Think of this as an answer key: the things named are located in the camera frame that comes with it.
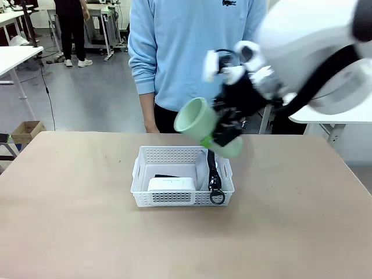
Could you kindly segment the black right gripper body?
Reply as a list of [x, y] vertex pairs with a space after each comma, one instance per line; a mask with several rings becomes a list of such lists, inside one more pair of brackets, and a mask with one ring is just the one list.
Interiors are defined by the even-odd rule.
[[[260, 78], [259, 73], [250, 73], [244, 67], [225, 68], [225, 74], [232, 74], [233, 70], [240, 72], [230, 80], [227, 78], [221, 92], [213, 101], [214, 106], [232, 108], [232, 123], [229, 127], [241, 128], [241, 119], [250, 117], [256, 112], [271, 105], [280, 108], [283, 98], [279, 96], [277, 82], [266, 82], [270, 77]], [[217, 127], [217, 130], [225, 130], [229, 127]]]

